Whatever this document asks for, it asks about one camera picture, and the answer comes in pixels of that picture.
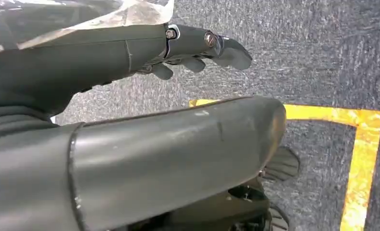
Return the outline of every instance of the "prosthetic forearm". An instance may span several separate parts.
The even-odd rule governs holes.
[[[232,39],[167,25],[77,31],[0,53],[0,230],[113,229],[256,176],[284,132],[277,100],[63,127],[49,122],[73,94],[94,85],[137,72],[168,79],[163,63],[198,72],[205,58],[238,69],[251,62]]]

